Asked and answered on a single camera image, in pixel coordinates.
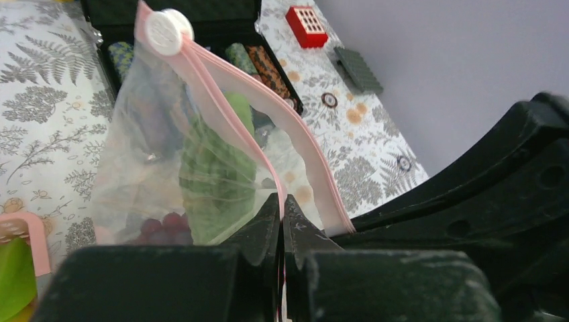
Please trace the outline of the dark red grape bunch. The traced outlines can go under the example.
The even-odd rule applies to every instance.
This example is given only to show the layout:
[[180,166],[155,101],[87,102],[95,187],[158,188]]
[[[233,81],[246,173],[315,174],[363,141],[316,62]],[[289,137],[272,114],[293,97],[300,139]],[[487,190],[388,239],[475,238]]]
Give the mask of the dark red grape bunch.
[[193,245],[193,237],[185,213],[171,212],[161,220],[149,218],[143,221],[140,234],[131,241],[133,245]]

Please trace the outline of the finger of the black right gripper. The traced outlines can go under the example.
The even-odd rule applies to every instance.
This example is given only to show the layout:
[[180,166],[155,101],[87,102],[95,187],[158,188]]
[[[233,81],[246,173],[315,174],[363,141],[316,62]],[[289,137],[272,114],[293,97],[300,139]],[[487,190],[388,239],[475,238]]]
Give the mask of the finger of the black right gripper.
[[353,220],[352,249],[456,250],[506,321],[568,320],[568,99],[515,103],[465,154]]

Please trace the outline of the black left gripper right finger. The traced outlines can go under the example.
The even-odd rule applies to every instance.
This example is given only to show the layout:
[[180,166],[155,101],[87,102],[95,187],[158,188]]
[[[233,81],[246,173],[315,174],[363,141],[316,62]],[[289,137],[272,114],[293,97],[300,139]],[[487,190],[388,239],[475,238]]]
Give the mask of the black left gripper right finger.
[[291,321],[500,321],[482,270],[449,250],[345,250],[293,196],[282,223]]

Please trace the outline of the clear zip top bag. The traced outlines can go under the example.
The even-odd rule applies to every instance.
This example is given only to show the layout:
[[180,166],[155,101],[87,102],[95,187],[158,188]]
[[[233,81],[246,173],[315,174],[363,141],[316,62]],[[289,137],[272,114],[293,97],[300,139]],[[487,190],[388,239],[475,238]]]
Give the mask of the clear zip top bag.
[[100,244],[220,244],[266,201],[295,197],[326,236],[354,232],[333,174],[301,116],[195,41],[180,5],[139,1],[134,61],[115,102],[92,190]]

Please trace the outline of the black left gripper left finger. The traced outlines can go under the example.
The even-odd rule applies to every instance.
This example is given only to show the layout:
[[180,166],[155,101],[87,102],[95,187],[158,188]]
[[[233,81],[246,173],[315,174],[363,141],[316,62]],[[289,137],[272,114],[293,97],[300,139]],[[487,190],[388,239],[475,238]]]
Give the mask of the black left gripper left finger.
[[73,252],[33,321],[274,321],[278,197],[218,246],[92,246]]

